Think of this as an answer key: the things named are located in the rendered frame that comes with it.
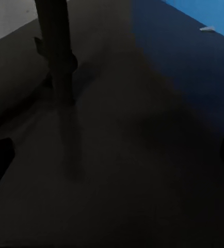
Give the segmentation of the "monitor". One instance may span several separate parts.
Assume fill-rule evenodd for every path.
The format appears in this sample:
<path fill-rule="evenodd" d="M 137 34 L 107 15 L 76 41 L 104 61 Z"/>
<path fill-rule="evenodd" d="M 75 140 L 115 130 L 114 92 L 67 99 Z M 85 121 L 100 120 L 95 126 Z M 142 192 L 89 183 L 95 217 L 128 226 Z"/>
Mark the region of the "monitor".
<path fill-rule="evenodd" d="M 0 113 L 0 126 L 39 99 L 55 101 L 59 107 L 75 103 L 72 74 L 77 69 L 77 57 L 71 50 L 67 1 L 0 0 L 0 39 L 38 18 L 42 40 L 35 37 L 35 43 L 45 51 L 49 69 L 35 90 Z M 49 88 L 51 81 L 53 88 Z"/>

